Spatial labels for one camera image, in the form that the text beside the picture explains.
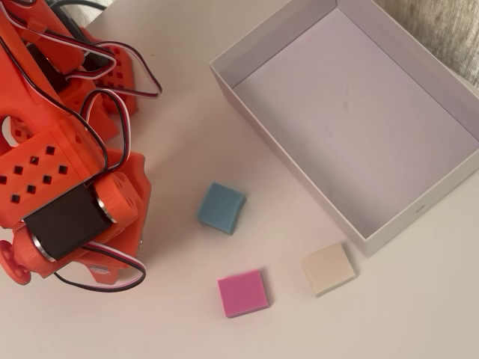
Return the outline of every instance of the pink foam cube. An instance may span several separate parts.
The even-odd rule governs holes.
[[[269,307],[263,276],[259,270],[219,279],[218,287],[228,318]]]

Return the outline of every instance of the open box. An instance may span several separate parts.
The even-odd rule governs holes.
[[[366,255],[479,168],[479,99],[371,0],[291,0],[211,68]]]

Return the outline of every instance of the table surface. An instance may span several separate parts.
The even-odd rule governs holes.
[[[162,82],[133,149],[153,184],[138,288],[100,294],[0,273],[6,358],[476,358],[479,174],[315,298],[300,261],[346,240],[227,104],[207,64],[286,0],[117,0],[90,27],[137,48]],[[202,227],[211,181],[244,191],[237,231]],[[274,298],[226,319],[216,280],[265,268]]]

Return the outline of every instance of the blue block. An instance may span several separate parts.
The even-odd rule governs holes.
[[[234,189],[213,182],[201,202],[196,218],[227,234],[233,234],[246,196]]]

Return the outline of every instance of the foam cube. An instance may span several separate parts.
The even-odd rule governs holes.
[[[233,234],[246,196],[213,182],[201,202],[196,218],[203,224]]]
[[[225,315],[241,316],[270,306],[261,271],[254,270],[218,280]]]
[[[341,243],[304,258],[302,267],[317,297],[356,278]]]

